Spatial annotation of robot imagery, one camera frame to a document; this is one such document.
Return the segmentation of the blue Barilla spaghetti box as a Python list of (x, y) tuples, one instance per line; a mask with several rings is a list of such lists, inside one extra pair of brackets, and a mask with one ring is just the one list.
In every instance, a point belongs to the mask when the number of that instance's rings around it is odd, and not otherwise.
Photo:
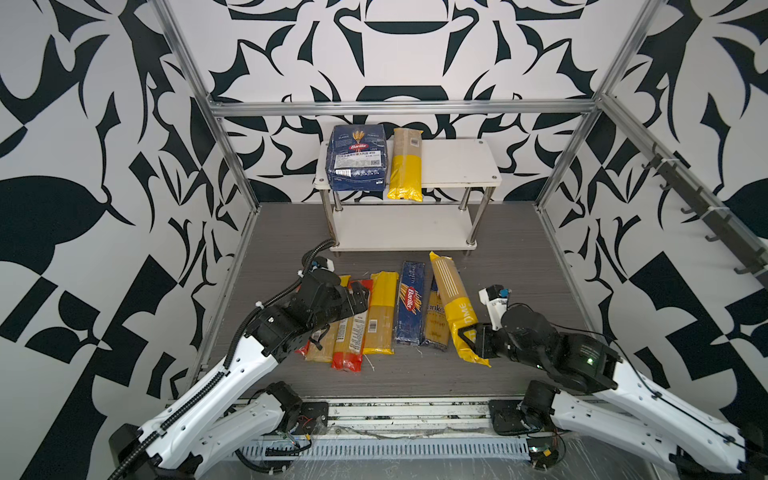
[(424, 341), (424, 295), (426, 265), (405, 261), (397, 291), (395, 340), (406, 345)]

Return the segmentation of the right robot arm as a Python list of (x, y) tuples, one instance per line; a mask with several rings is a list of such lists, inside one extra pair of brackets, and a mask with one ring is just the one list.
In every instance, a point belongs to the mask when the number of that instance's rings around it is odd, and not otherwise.
[(491, 409), (494, 431), (591, 436), (682, 479), (764, 479), (767, 445), (754, 426), (719, 420), (666, 391), (608, 345), (559, 331), (523, 304), (494, 300), (492, 320), (457, 336), (483, 360), (506, 358), (544, 372), (513, 407)]

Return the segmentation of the yellow Pastatime spaghetti bag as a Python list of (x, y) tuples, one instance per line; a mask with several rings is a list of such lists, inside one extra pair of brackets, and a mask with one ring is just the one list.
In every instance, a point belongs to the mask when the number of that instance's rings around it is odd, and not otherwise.
[(441, 256), (434, 251), (429, 253), (429, 258), (458, 356), (468, 363), (489, 367), (489, 361), (478, 356), (470, 345), (459, 336), (461, 329), (477, 325), (478, 318), (455, 262), (451, 257)]

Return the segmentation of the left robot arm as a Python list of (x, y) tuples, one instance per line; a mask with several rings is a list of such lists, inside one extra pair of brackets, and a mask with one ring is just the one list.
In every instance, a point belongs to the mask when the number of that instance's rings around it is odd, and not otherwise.
[(274, 382), (242, 406), (240, 397), (275, 370), (315, 333), (367, 311), (369, 292), (344, 285), (322, 241), (302, 258), (298, 278), (258, 303), (240, 323), (225, 357), (179, 399), (140, 426), (125, 424), (110, 438), (113, 479), (198, 479), (249, 441), (289, 437), (303, 402), (285, 382)]

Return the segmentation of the blue Barilla multipack bag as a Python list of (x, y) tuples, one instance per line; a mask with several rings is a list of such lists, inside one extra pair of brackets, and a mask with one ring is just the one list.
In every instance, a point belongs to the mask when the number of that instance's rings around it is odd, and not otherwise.
[(325, 171), (332, 191), (383, 191), (389, 156), (380, 124), (337, 125), (328, 142)]

